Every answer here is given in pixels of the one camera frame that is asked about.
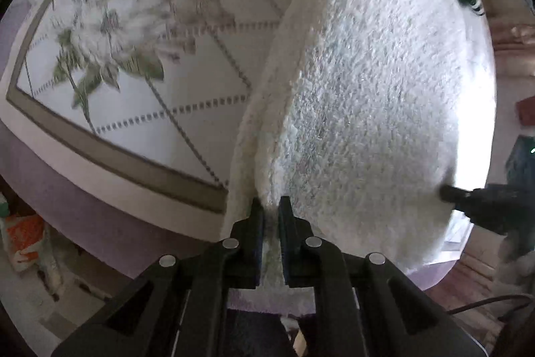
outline red object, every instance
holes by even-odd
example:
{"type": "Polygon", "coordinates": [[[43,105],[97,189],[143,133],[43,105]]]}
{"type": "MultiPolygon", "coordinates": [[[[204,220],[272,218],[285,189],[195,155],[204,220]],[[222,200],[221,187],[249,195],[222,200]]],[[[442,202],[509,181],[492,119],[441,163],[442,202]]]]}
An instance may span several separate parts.
{"type": "Polygon", "coordinates": [[[522,126],[535,126],[535,96],[517,102],[516,111],[522,126]]]}

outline folded towel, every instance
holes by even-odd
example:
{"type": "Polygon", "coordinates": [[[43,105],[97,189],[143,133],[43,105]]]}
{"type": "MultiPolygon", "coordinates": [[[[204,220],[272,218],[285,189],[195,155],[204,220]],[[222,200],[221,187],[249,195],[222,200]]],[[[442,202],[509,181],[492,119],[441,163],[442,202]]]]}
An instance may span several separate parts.
{"type": "Polygon", "coordinates": [[[262,282],[231,307],[300,315],[285,287],[277,204],[343,252],[382,252],[409,272],[440,250],[437,189],[482,187],[495,111],[486,20],[458,0],[293,0],[242,120],[222,237],[258,195],[262,282]]]}

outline black cable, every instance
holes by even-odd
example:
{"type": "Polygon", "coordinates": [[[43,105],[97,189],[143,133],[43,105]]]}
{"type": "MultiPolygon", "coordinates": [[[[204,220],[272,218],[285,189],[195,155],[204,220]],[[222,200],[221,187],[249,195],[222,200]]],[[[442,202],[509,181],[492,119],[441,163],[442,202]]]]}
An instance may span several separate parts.
{"type": "Polygon", "coordinates": [[[448,310],[446,313],[448,315],[456,315],[457,313],[461,313],[463,311],[467,311],[470,309],[475,309],[476,307],[481,307],[482,305],[486,305],[486,304],[490,304],[490,303],[494,303],[498,301],[505,301],[505,300],[529,300],[529,302],[533,302],[535,301],[535,297],[529,294],[510,294],[510,295],[493,296],[491,298],[486,298],[485,300],[476,301],[475,303],[462,305],[461,307],[457,307],[456,309],[448,310]]]}

